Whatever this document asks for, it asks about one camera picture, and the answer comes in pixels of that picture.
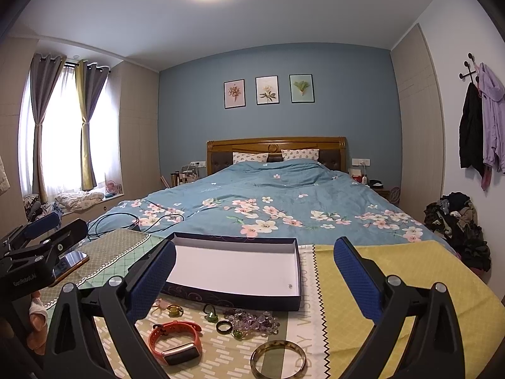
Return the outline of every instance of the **smartphone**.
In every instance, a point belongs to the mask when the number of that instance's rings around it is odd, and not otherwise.
[[[55,274],[55,281],[49,285],[50,287],[56,286],[62,280],[64,280],[68,275],[74,272],[76,269],[82,267],[86,262],[89,261],[87,254],[74,250],[60,259],[60,262],[52,268]]]

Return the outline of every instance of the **wall socket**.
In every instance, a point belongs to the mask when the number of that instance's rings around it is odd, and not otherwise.
[[[360,159],[360,158],[353,158],[353,166],[355,167],[360,167],[366,165],[367,167],[370,167],[370,160],[369,159]]]
[[[191,167],[205,168],[207,166],[205,161],[193,161],[190,162],[189,165]]]

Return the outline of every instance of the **framed picture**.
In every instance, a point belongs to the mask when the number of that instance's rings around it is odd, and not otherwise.
[[[290,75],[291,102],[314,102],[312,74]]]
[[[224,83],[224,108],[246,106],[245,80]]]
[[[279,84],[277,76],[256,77],[256,104],[278,104]]]

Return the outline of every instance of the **window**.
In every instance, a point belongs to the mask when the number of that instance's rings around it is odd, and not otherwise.
[[[61,192],[81,190],[81,127],[75,71],[72,67],[64,67],[51,94],[42,124],[42,175],[50,202]],[[32,191],[34,128],[28,76],[19,120],[19,176],[23,195]],[[104,188],[105,176],[110,172],[111,164],[119,161],[119,148],[114,147],[118,142],[117,110],[112,103],[108,81],[100,93],[89,129],[97,188]]]

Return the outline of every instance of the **box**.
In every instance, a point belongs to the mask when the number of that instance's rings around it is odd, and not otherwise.
[[[163,293],[229,308],[297,311],[296,238],[235,238],[175,232],[177,260]]]

